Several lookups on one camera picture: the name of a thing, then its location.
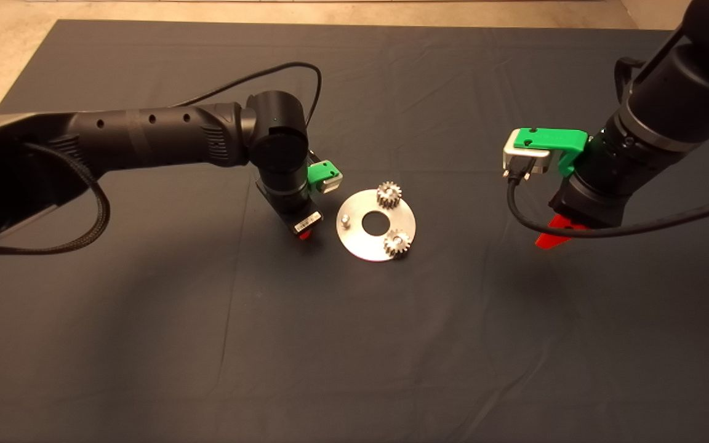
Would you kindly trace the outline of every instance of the metal disc with hole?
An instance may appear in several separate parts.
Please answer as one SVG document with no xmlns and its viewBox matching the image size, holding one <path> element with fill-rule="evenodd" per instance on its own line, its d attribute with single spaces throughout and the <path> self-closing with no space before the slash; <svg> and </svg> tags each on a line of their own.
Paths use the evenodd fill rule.
<svg viewBox="0 0 709 443">
<path fill-rule="evenodd" d="M 346 199 L 338 210 L 335 218 L 335 229 L 338 238 L 353 255 L 368 261 L 388 261 L 391 255 L 385 252 L 385 235 L 372 236 L 363 229 L 363 218 L 371 212 L 385 214 L 390 221 L 388 232 L 401 230 L 414 239 L 414 214 L 408 204 L 402 199 L 396 207 L 385 209 L 377 202 L 377 190 L 368 189 L 353 194 Z M 342 222 L 343 216 L 348 216 L 348 228 Z"/>
</svg>

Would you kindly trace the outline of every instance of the gear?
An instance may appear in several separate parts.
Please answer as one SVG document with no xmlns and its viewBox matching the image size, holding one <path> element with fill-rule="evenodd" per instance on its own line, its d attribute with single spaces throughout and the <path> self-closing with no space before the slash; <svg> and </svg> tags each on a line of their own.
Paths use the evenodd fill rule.
<svg viewBox="0 0 709 443">
<path fill-rule="evenodd" d="M 377 188 L 377 202 L 385 209 L 396 207 L 401 201 L 401 188 L 395 182 L 385 182 Z"/>
<path fill-rule="evenodd" d="M 385 252 L 391 256 L 391 258 L 400 258 L 406 252 L 408 252 L 409 247 L 412 245 L 412 241 L 405 232 L 398 229 L 391 229 L 385 235 Z"/>
</svg>

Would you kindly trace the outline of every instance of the concrete floor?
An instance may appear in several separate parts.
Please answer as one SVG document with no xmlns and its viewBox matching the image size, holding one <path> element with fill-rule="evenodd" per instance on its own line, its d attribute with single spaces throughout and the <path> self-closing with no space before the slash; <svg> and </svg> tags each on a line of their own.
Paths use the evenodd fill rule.
<svg viewBox="0 0 709 443">
<path fill-rule="evenodd" d="M 0 101 L 56 19 L 672 29 L 690 0 L 587 2 L 25 2 L 0 0 Z"/>
</svg>

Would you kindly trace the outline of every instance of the black cable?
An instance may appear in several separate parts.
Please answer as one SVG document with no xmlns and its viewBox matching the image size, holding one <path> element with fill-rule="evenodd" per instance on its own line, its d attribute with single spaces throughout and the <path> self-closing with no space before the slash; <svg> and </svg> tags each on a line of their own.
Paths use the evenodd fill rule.
<svg viewBox="0 0 709 443">
<path fill-rule="evenodd" d="M 521 179 L 513 178 L 507 184 L 507 205 L 510 212 L 525 227 L 534 231 L 550 234 L 554 236 L 564 236 L 569 238 L 610 238 L 619 236 L 632 236 L 641 233 L 649 233 L 660 229 L 671 228 L 673 226 L 683 225 L 690 222 L 695 222 L 703 218 L 709 217 L 709 204 L 687 210 L 678 214 L 673 214 L 664 218 L 658 218 L 653 221 L 645 221 L 635 225 L 620 226 L 618 228 L 604 228 L 591 230 L 574 230 L 574 229 L 559 229 L 549 228 L 546 225 L 534 222 L 524 216 L 516 206 L 516 187 L 521 182 Z"/>
<path fill-rule="evenodd" d="M 622 103 L 622 95 L 625 87 L 633 79 L 633 70 L 638 70 L 644 66 L 644 62 L 630 57 L 619 58 L 614 63 L 614 88 L 617 90 L 617 101 Z"/>
<path fill-rule="evenodd" d="M 45 146 L 40 146 L 34 143 L 24 143 L 23 146 L 31 151 L 39 152 L 40 154 L 46 154 L 53 156 L 56 159 L 62 160 L 67 166 L 73 170 L 78 177 L 89 186 L 92 192 L 95 194 L 98 204 L 98 216 L 95 219 L 95 224 L 84 233 L 79 238 L 73 241 L 68 241 L 67 243 L 60 244 L 53 247 L 40 247 L 40 249 L 25 249 L 24 247 L 9 247 L 0 246 L 0 255 L 52 255 L 52 254 L 62 254 L 63 252 L 71 252 L 71 250 L 78 250 L 82 247 L 90 245 L 96 239 L 100 238 L 101 234 L 109 223 L 111 218 L 111 206 L 108 199 L 106 198 L 106 193 L 103 192 L 100 185 L 92 175 L 86 166 L 78 162 L 77 160 L 70 157 L 65 153 L 54 151 L 53 149 L 45 148 Z"/>
<path fill-rule="evenodd" d="M 313 72 L 316 73 L 316 93 L 313 95 L 313 101 L 310 105 L 310 109 L 308 110 L 308 118 L 306 119 L 307 127 L 308 124 L 310 124 L 310 119 L 313 117 L 313 112 L 316 110 L 316 105 L 319 102 L 319 95 L 321 94 L 321 70 L 319 70 L 316 65 L 312 65 L 307 62 L 288 62 L 282 65 L 273 66 L 272 68 L 267 68 L 266 70 L 257 71 L 255 73 L 244 76 L 243 78 L 235 79 L 234 81 L 224 84 L 223 86 L 216 87 L 213 90 L 209 90 L 208 92 L 205 92 L 204 94 L 199 95 L 197 97 L 189 98 L 188 100 L 174 104 L 171 107 L 174 108 L 178 106 L 191 106 L 199 103 L 202 100 L 212 97 L 213 95 L 218 95 L 219 93 L 224 92 L 224 90 L 231 89 L 234 86 L 244 84 L 245 82 L 252 81 L 253 79 L 263 78 L 264 76 L 277 73 L 278 71 L 287 70 L 288 68 L 309 68 L 309 70 L 313 70 Z"/>
</svg>

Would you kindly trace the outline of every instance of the fabric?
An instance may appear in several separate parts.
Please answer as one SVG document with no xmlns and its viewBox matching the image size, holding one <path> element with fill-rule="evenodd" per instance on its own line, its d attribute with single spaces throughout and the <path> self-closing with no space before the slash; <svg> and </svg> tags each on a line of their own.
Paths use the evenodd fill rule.
<svg viewBox="0 0 709 443">
<path fill-rule="evenodd" d="M 709 441 L 709 219 L 537 249 L 505 204 L 520 126 L 597 131 L 652 31 L 59 22 L 0 113 L 164 106 L 318 64 L 312 148 L 344 175 L 292 238 L 247 167 L 107 174 L 98 242 L 0 257 L 0 441 Z M 290 70 L 217 101 L 283 89 Z M 403 186 L 410 254 L 335 235 L 350 194 Z M 537 220 L 559 176 L 518 190 Z M 709 202 L 709 143 L 628 222 Z M 79 198 L 2 244 L 73 238 Z"/>
</svg>

